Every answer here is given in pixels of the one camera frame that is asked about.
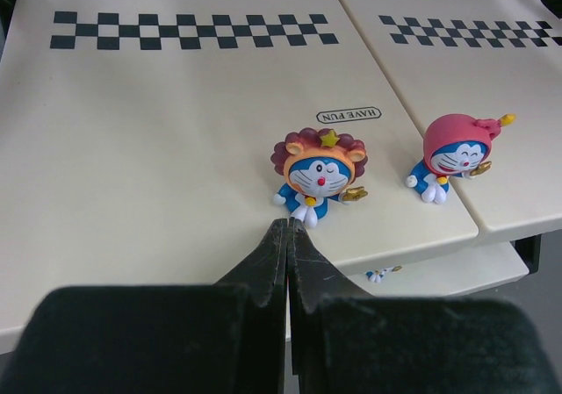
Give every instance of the lower shelf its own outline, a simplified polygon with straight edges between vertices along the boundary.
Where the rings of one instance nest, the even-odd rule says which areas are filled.
[[[399,272],[387,274],[381,283],[370,282],[365,274],[349,279],[373,296],[443,297],[515,282],[528,273],[519,254],[509,242],[504,242],[411,263]],[[291,338],[288,303],[285,338]]]

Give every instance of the checkered strip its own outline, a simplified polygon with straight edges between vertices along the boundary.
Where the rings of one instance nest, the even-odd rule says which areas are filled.
[[[554,35],[552,26],[546,21],[461,21],[452,19],[443,23],[440,19],[404,17],[398,24],[388,15],[378,16],[384,25],[393,27],[390,36],[395,43],[407,45],[418,42],[423,46],[435,46],[439,41],[447,47],[547,47],[562,46],[562,37]]]
[[[308,17],[310,21],[300,23],[294,15],[279,15],[277,24],[267,24],[263,15],[247,15],[246,24],[234,25],[229,15],[213,15],[212,25],[202,25],[198,24],[193,14],[177,14],[174,25],[161,25],[158,14],[139,14],[138,24],[124,25],[119,22],[118,13],[99,12],[95,24],[83,24],[78,22],[78,13],[75,11],[56,11],[55,24],[75,25],[76,30],[72,35],[53,35],[51,48],[74,49],[76,39],[82,37],[97,38],[99,50],[119,50],[121,39],[138,39],[140,50],[162,50],[162,39],[178,39],[183,50],[201,49],[201,43],[206,39],[216,39],[221,49],[236,49],[239,39],[252,39],[256,47],[273,47],[276,40],[273,38],[285,38],[290,46],[307,46],[308,36],[317,36],[323,45],[339,43],[333,33],[319,31],[319,28],[328,24],[323,14],[310,14]],[[116,36],[100,35],[100,28],[108,25],[116,28]],[[218,27],[231,29],[231,35],[220,36]],[[143,30],[148,28],[156,35],[143,36]],[[252,32],[253,28],[260,29],[259,35]]]

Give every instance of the gray floor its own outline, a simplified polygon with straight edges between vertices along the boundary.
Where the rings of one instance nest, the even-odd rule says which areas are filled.
[[[539,271],[517,283],[506,284],[498,289],[481,291],[472,297],[508,300],[519,305],[532,319],[543,340],[544,349],[562,383],[562,231],[546,234]],[[9,355],[0,355],[0,374]],[[285,361],[290,369],[290,360]],[[285,393],[298,393],[297,380],[289,376],[285,381]]]

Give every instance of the small doraemon figure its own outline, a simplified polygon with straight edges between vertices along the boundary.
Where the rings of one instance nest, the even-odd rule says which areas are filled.
[[[367,275],[367,278],[370,282],[381,283],[387,273],[397,273],[401,269],[402,266],[399,265],[398,267],[390,267],[388,269],[376,269],[375,271],[367,271],[365,274]]]
[[[514,120],[515,115],[475,119],[456,113],[436,119],[425,132],[423,159],[407,177],[406,186],[426,203],[444,203],[450,176],[472,179],[490,169],[492,163],[483,161],[490,155],[492,140]]]
[[[315,227],[328,212],[328,200],[347,204],[366,197],[364,187],[347,189],[364,173],[367,153],[364,143],[333,129],[305,128],[289,133],[275,145],[271,161],[286,184],[274,196],[285,204],[291,217]]]

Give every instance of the figurine hand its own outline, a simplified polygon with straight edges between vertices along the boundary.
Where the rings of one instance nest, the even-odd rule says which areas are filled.
[[[408,188],[413,188],[415,185],[418,184],[418,178],[414,175],[410,175],[406,178],[406,186]]]
[[[275,194],[273,197],[273,204],[275,205],[283,205],[287,199],[285,197],[281,197],[279,194]]]
[[[342,195],[342,201],[358,201],[361,198],[365,198],[369,193],[365,190],[364,186],[359,186],[357,188],[349,188]]]
[[[485,161],[483,163],[480,163],[478,165],[477,168],[475,168],[470,175],[472,177],[474,176],[478,176],[478,175],[482,175],[483,173],[487,172],[490,168],[492,167],[492,162],[491,161]]]

